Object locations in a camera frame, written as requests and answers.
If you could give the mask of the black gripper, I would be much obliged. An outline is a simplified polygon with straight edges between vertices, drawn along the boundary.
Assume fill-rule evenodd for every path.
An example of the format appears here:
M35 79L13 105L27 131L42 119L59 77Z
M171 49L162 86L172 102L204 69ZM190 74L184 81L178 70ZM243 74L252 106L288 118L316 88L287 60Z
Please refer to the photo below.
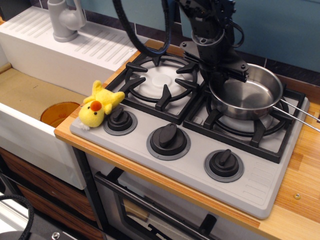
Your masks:
M243 29L238 24L225 27L210 24L193 24L192 41L184 41L180 47L184 56L199 65L204 82L213 94L224 89L229 78L246 82L249 65L235 52L244 42Z

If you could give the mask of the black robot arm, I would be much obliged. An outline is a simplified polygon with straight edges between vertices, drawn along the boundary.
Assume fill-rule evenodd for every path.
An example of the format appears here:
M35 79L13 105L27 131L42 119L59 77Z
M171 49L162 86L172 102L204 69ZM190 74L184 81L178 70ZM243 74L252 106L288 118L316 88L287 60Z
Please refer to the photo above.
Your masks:
M244 43L243 29L233 21L234 0L179 0L191 25L191 39L182 44L185 56L198 62L207 85L221 89L229 79L245 83L248 64L235 48Z

